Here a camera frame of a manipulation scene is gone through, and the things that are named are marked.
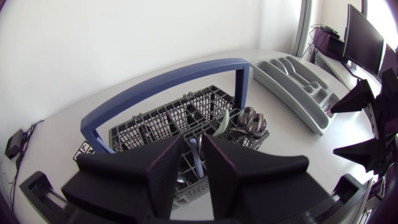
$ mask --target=cutlery basket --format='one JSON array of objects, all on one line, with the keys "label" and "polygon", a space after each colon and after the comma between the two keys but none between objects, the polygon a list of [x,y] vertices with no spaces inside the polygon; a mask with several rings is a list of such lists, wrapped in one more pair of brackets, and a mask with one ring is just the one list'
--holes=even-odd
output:
[{"label": "cutlery basket", "polygon": [[[156,93],[189,80],[231,70],[236,71],[234,97],[215,86],[209,86],[147,113],[133,116],[131,120],[111,128],[109,146],[96,132],[96,128],[107,120]],[[199,179],[188,140],[197,139],[202,133],[213,134],[227,109],[230,113],[228,129],[237,126],[238,113],[246,102],[248,77],[249,63],[241,58],[210,60],[172,70],[132,86],[99,105],[82,119],[81,133],[95,153],[117,153],[183,133],[185,147],[179,169],[187,178],[187,183],[176,181],[174,208],[178,207],[179,201],[190,202],[209,189],[206,161],[201,161],[205,177]],[[260,139],[248,135],[236,139],[226,131],[219,138],[258,149],[268,135],[267,131]]]},{"label": "cutlery basket", "polygon": [[[111,128],[109,146],[115,152],[121,152],[183,133],[185,147],[180,159],[180,172],[187,178],[187,183],[176,182],[175,202],[190,202],[208,192],[208,180],[206,160],[201,161],[205,177],[198,178],[188,140],[197,139],[203,133],[213,134],[220,125],[226,109],[230,115],[228,130],[237,127],[240,112],[240,109],[234,106],[234,98],[215,86],[190,92],[180,99],[133,116],[131,120]],[[251,136],[240,136],[236,139],[226,131],[219,138],[258,149],[268,135],[267,131],[260,139]]]}]

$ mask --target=table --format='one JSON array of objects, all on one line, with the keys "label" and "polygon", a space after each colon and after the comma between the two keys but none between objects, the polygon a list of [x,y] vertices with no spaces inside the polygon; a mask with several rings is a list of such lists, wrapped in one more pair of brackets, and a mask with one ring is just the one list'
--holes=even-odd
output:
[{"label": "table", "polygon": [[[84,137],[80,132],[81,119],[97,106],[130,86],[178,67],[205,60],[241,57],[253,62],[286,55],[266,50],[234,50],[209,55],[133,78],[76,102],[74,105],[59,111],[37,125],[29,143],[29,150],[26,152],[21,165],[17,186],[35,171],[41,170],[49,178],[54,190],[61,195],[61,187],[78,171],[77,165],[72,158],[84,141]],[[348,89],[330,74],[308,61],[299,60],[332,88],[339,98],[347,94]],[[230,73],[224,72],[210,75],[165,90],[123,111],[100,126],[97,131],[107,141],[109,129],[131,119],[132,115],[149,111],[180,98],[184,93],[200,90],[209,85],[215,85],[233,95],[234,78],[231,78]],[[280,156],[307,156],[310,160],[308,173],[327,192],[333,190],[338,179],[345,173],[353,175],[361,183],[365,183],[373,177],[373,173],[365,173],[364,167],[361,165],[333,155],[332,152],[334,148],[365,141],[373,137],[370,122],[363,111],[337,114],[328,131],[320,137],[314,134],[275,95],[255,81],[251,72],[246,105],[253,106],[257,112],[263,113],[268,121],[268,129],[271,135],[264,141],[259,150]],[[15,172],[15,163],[5,159],[2,168],[6,171],[8,177],[12,177]],[[18,187],[15,195],[15,210],[21,223],[44,222]],[[213,219],[210,194],[207,193],[182,208],[174,210],[172,219]]]},{"label": "table", "polygon": [[[322,52],[318,51],[315,55],[315,63],[337,78],[345,87],[347,87],[347,89],[352,90],[355,87],[357,78],[352,76],[340,61],[327,57]],[[374,75],[371,75],[359,66],[356,67],[356,71],[351,72],[362,79],[368,80],[374,96],[377,96],[380,93],[381,85]]]}]

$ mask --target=blue handle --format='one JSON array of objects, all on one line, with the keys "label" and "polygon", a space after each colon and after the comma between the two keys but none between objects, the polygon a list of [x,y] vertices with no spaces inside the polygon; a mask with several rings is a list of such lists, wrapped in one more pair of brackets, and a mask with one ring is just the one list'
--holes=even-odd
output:
[{"label": "blue handle", "polygon": [[114,153],[100,138],[96,128],[136,103],[173,86],[196,78],[236,70],[235,105],[243,109],[249,79],[249,63],[241,58],[226,58],[195,63],[178,68],[124,90],[95,108],[81,120],[80,131],[95,153]]}]

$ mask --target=black monitor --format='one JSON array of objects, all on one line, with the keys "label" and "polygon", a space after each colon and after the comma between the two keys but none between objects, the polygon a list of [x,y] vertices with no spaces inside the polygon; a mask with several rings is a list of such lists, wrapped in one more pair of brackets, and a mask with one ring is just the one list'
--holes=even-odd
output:
[{"label": "black monitor", "polygon": [[373,75],[379,73],[384,40],[354,6],[348,5],[344,58]]}]

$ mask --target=black cable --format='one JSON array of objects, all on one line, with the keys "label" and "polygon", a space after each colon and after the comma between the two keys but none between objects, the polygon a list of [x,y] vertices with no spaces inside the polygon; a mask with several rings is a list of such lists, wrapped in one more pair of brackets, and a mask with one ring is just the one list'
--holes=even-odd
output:
[{"label": "black cable", "polygon": [[25,152],[28,149],[29,146],[29,141],[30,138],[33,135],[33,132],[35,131],[35,128],[37,126],[37,124],[43,122],[44,120],[38,121],[34,124],[32,124],[30,126],[30,128],[24,133],[23,135],[23,141],[26,142],[26,145],[24,146],[24,149],[22,150],[22,152],[19,154],[17,160],[16,160],[16,167],[17,167],[17,172],[14,176],[14,179],[12,180],[12,185],[11,185],[11,190],[10,190],[10,204],[11,204],[11,210],[12,212],[14,212],[14,202],[15,202],[15,188],[16,188],[16,184],[17,184],[17,178],[18,178],[18,174],[19,174],[19,169],[21,168],[21,164],[22,161],[25,157]]},{"label": "black cable", "polygon": [[326,27],[326,26],[323,25],[323,24],[314,24],[314,25],[311,25],[311,27],[315,27],[315,26],[324,26],[324,27]]},{"label": "black cable", "polygon": [[13,184],[14,182],[12,181],[12,182],[10,182],[9,180],[8,180],[8,178],[7,178],[7,174],[3,171],[3,169],[2,169],[2,167],[1,167],[1,165],[2,165],[2,161],[0,162],[0,170],[1,170],[1,172],[4,174],[4,176],[6,177],[6,181],[7,181],[7,183],[8,184]]},{"label": "black cable", "polygon": [[307,51],[309,50],[309,48],[312,46],[312,45],[316,45],[317,44],[317,42],[318,42],[318,39],[320,38],[320,36],[321,36],[321,34],[322,33],[324,33],[324,31],[323,30],[321,30],[319,33],[318,33],[318,35],[317,35],[317,39],[316,40],[313,40],[312,41],[312,44],[310,44],[308,47],[307,47],[307,49],[305,50],[305,52],[303,53],[303,55],[301,56],[301,58],[303,58],[304,57],[304,55],[305,55],[305,53],[307,53]]}]

